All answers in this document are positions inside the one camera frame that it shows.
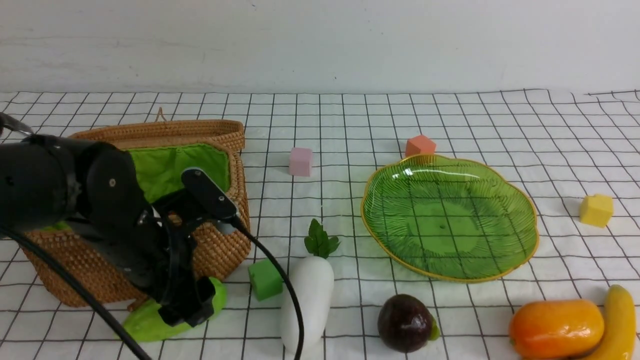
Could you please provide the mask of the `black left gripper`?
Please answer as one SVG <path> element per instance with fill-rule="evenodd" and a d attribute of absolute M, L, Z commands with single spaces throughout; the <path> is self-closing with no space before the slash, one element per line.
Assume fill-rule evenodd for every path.
<path fill-rule="evenodd" d="M 67 219 L 68 227 L 98 251 L 135 287 L 160 305 L 170 327 L 196 327 L 215 314 L 217 294 L 206 276 L 194 272 L 192 230 L 201 209 L 187 190 L 149 203 L 141 191 L 87 197 Z"/>

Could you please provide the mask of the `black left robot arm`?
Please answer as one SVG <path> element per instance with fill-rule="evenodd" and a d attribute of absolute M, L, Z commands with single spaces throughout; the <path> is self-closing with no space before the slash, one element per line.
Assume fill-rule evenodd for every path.
<path fill-rule="evenodd" d="M 192 167 L 183 189 L 150 203 L 130 153 L 86 139 L 40 135 L 9 114 L 1 129 L 23 140 L 1 146 L 1 225 L 26 232 L 66 223 L 174 327 L 215 314 L 213 283 L 195 276 L 192 232 L 208 219 L 219 187 Z"/>

